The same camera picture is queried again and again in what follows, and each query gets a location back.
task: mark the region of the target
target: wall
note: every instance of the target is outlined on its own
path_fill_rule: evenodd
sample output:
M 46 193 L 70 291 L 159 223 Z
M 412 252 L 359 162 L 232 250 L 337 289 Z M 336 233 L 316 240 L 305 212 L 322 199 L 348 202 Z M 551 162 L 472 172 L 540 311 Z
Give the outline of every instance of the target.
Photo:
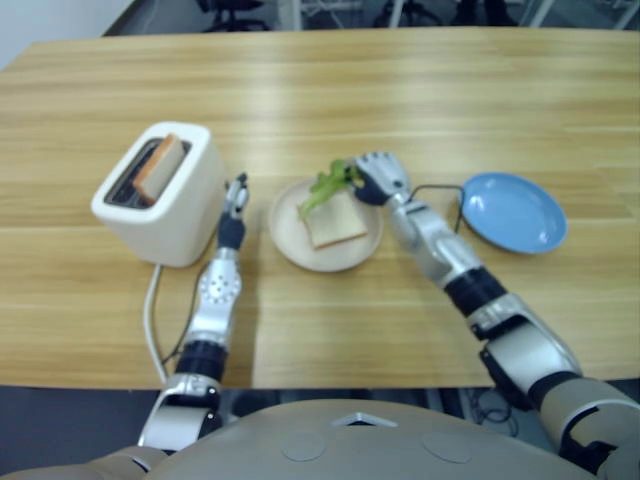
M 0 0 L 0 69 L 33 42 L 101 36 L 132 0 Z

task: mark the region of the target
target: black cable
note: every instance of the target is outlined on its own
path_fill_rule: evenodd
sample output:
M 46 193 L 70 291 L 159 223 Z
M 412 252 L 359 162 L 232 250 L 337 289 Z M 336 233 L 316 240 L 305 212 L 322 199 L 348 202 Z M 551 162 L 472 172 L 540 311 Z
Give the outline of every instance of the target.
M 427 189 L 443 189 L 443 190 L 458 190 L 460 192 L 460 200 L 459 200 L 459 205 L 458 205 L 458 217 L 456 218 L 456 223 L 455 226 L 453 227 L 453 231 L 458 233 L 458 231 L 460 230 L 460 224 L 462 222 L 462 208 L 464 206 L 464 202 L 465 202 L 465 191 L 464 188 L 462 188 L 460 185 L 447 185 L 447 184 L 429 184 L 429 183 L 425 183 L 422 185 L 418 185 L 416 188 L 413 189 L 413 192 L 411 192 L 411 196 L 409 197 L 409 201 L 413 200 L 413 197 L 416 195 L 416 193 L 418 193 L 420 190 L 427 190 Z
M 495 392 L 505 402 L 504 408 L 484 408 L 480 404 L 480 399 L 488 392 Z M 520 425 L 513 416 L 513 407 L 509 404 L 502 395 L 500 395 L 495 389 L 481 390 L 474 389 L 473 393 L 469 393 L 469 389 L 465 389 L 467 400 L 471 408 L 471 417 L 477 425 L 482 425 L 484 422 L 490 422 L 495 424 L 506 423 L 509 426 L 509 435 L 517 437 L 520 433 Z
M 206 268 L 209 266 L 210 263 L 211 262 L 206 262 L 204 265 L 202 265 L 202 267 L 200 267 L 200 271 L 198 272 L 198 275 L 196 276 L 196 281 L 193 285 L 193 293 L 191 294 L 191 306 L 189 307 L 189 315 L 187 315 L 187 321 L 185 322 L 184 328 L 182 329 L 182 333 L 180 334 L 180 337 L 178 338 L 178 341 L 176 342 L 175 346 L 171 350 L 171 353 L 169 353 L 169 355 L 167 355 L 162 359 L 163 365 L 165 365 L 169 360 L 171 360 L 173 357 L 175 357 L 180 353 L 180 345 L 182 344 L 182 340 L 184 340 L 184 336 L 187 334 L 187 329 L 189 328 L 189 321 L 193 316 L 193 310 L 195 308 L 196 293 L 198 293 L 198 283 L 200 282 L 200 277 L 202 276 L 202 274 L 204 273 L 204 271 L 206 270 Z

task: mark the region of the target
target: lettuce leaf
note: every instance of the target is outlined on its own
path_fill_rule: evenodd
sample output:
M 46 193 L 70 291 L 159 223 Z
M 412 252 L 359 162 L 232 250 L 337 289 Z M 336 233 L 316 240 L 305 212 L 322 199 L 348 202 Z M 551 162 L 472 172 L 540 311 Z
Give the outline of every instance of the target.
M 316 183 L 309 189 L 309 198 L 298 207 L 300 219 L 307 218 L 311 210 L 346 188 L 351 181 L 359 178 L 358 170 L 354 166 L 348 165 L 346 160 L 338 159 L 331 162 L 329 174 L 324 172 L 318 174 Z

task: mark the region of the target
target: toast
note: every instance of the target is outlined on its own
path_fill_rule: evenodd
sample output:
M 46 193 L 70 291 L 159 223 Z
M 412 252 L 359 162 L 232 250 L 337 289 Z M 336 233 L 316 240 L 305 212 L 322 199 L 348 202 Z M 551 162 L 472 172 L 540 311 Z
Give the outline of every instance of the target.
M 156 203 L 185 157 L 180 139 L 170 133 L 156 147 L 151 158 L 133 179 L 133 187 L 149 204 Z

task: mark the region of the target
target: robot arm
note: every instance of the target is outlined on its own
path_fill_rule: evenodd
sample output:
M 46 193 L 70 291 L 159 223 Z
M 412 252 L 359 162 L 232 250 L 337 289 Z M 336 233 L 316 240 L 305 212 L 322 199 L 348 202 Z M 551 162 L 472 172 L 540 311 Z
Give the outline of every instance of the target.
M 233 330 L 233 309 L 242 290 L 237 260 L 245 235 L 242 212 L 248 200 L 247 175 L 242 174 L 227 191 L 216 253 L 198 279 L 196 308 L 176 371 L 151 410 L 139 446 L 182 450 L 222 426 L 217 415 L 220 381 Z
M 411 197 L 395 156 L 369 153 L 352 161 L 364 180 L 356 197 L 388 207 L 402 246 L 485 341 L 480 358 L 505 398 L 524 410 L 536 408 L 560 455 L 592 473 L 625 464 L 637 469 L 640 406 L 612 386 L 582 377 L 569 347 L 436 212 Z

